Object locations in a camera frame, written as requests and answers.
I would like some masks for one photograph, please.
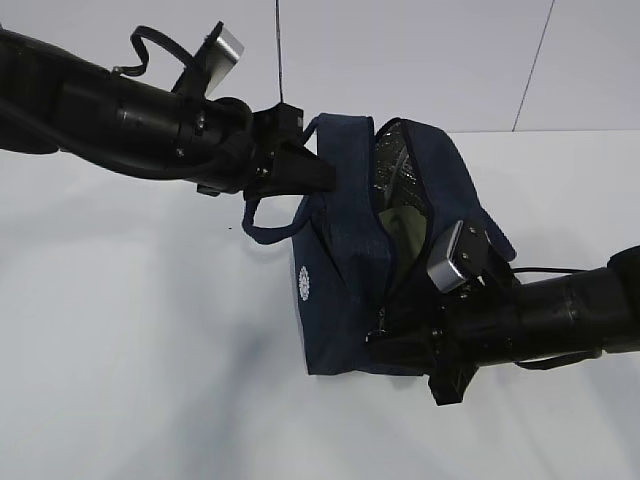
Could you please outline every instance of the blue fabric bag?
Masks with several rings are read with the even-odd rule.
[[[310,374],[421,375],[374,363],[366,339],[379,329],[420,322],[433,311],[438,292],[426,263],[435,240],[456,221],[469,219],[486,227],[505,261],[516,253],[480,205],[444,131],[394,119],[375,134],[370,117],[330,114],[314,119],[307,138],[314,131],[318,156],[336,168],[337,189],[305,197],[293,223],[277,229],[256,227],[258,202],[248,202],[243,228],[262,244],[293,238]],[[403,243],[405,237],[413,240]]]

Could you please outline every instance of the black cable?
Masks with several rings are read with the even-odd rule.
[[[237,99],[223,99],[223,101],[226,101],[228,103],[232,103],[232,101],[234,103],[240,102],[240,100]],[[127,159],[127,157],[125,157],[124,155],[114,155],[111,153],[106,153],[92,145],[82,142],[81,140],[69,137],[68,135],[65,135],[64,133],[47,125],[42,120],[34,117],[33,115],[25,112],[21,108],[16,107],[12,103],[7,102],[2,98],[0,98],[0,116],[3,116],[12,122],[15,122],[21,127],[26,128],[27,130],[31,130],[36,135],[57,145],[58,147],[64,147],[70,153],[82,157],[88,162],[98,165],[99,167],[106,168],[107,170],[111,170],[112,172],[126,175],[128,177],[135,177],[143,180],[185,180],[187,178],[193,178],[197,175],[206,173],[212,168],[217,167],[220,163],[219,158],[213,158],[208,162],[196,165],[194,167],[181,167],[162,170],[152,170],[148,168],[135,167],[123,162],[123,160]],[[246,127],[250,128],[252,124],[253,115],[251,115],[250,118],[247,119]],[[216,153],[218,152],[211,152],[211,155],[215,157]]]
[[[544,360],[515,362],[515,364],[525,370],[551,370],[552,368],[566,367],[567,365],[573,365],[592,358],[600,358],[601,356],[602,350],[592,350],[586,352],[567,353],[566,355],[545,358]]]
[[[547,27],[549,26],[549,20],[551,20],[551,13],[553,13],[553,6],[555,5],[555,3],[556,3],[556,0],[552,0],[551,5],[549,6],[549,13],[547,14],[547,20],[544,22],[544,28],[542,29],[542,35],[540,36],[538,49],[536,50],[536,54],[533,57],[533,64],[531,65],[529,78],[527,78],[527,84],[524,87],[524,93],[522,94],[522,99],[520,100],[520,106],[518,107],[518,113],[516,114],[516,119],[513,122],[513,128],[511,129],[511,132],[515,132],[518,126],[518,121],[520,120],[520,114],[522,113],[522,107],[524,107],[524,100],[527,98],[527,93],[529,92],[529,86],[531,85],[531,79],[533,78],[533,71],[536,69],[536,64],[538,63],[538,57],[540,56],[540,50],[542,49],[542,42],[544,42],[544,36],[547,33]]]
[[[565,274],[573,274],[584,272],[585,270],[580,270],[576,268],[545,268],[545,267],[522,267],[522,268],[514,268],[511,270],[513,273],[565,273]]]
[[[166,50],[179,60],[188,70],[202,77],[203,81],[206,81],[205,72],[202,70],[198,62],[193,56],[187,52],[182,46],[176,43],[173,39],[166,36],[164,33],[159,32],[151,27],[145,27],[140,25],[131,34],[131,44],[133,49],[138,54],[141,65],[136,67],[115,67],[113,70],[116,73],[122,73],[128,77],[139,77],[144,75],[149,65],[149,51],[144,45],[142,39],[149,40],[155,43],[160,48]]]
[[[276,46],[278,48],[278,86],[280,88],[280,102],[284,103],[282,88],[282,37],[280,29],[280,0],[276,0]]]

